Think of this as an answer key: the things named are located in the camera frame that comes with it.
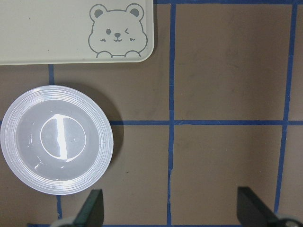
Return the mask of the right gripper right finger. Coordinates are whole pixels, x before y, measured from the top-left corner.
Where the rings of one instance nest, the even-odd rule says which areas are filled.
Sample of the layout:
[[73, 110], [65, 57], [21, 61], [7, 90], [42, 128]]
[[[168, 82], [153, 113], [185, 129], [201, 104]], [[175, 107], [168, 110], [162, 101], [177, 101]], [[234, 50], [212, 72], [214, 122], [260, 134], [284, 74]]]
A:
[[243, 227], [276, 227], [277, 216], [249, 187], [238, 187], [238, 221]]

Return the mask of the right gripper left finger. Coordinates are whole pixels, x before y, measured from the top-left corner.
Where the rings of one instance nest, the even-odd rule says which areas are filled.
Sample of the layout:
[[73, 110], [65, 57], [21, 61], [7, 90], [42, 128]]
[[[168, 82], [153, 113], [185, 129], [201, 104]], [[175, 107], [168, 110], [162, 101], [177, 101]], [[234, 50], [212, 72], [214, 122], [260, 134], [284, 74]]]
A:
[[73, 221], [75, 227], [101, 227], [104, 223], [102, 189], [92, 190]]

